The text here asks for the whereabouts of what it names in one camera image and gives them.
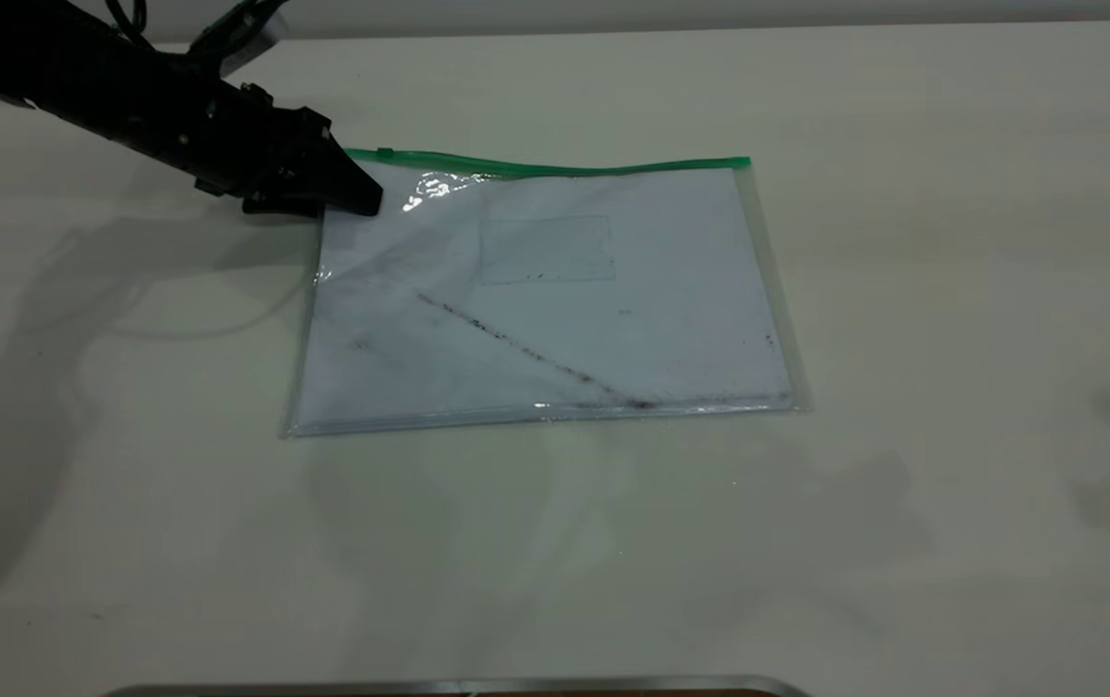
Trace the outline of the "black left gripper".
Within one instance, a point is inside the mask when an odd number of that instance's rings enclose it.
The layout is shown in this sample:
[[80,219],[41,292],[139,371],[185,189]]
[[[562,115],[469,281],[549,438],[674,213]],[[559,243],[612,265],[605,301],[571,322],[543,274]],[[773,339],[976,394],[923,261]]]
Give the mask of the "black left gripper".
[[258,87],[189,83],[189,172],[213,196],[239,196],[245,215],[319,218],[324,204],[380,212],[383,189],[310,107],[275,107]]

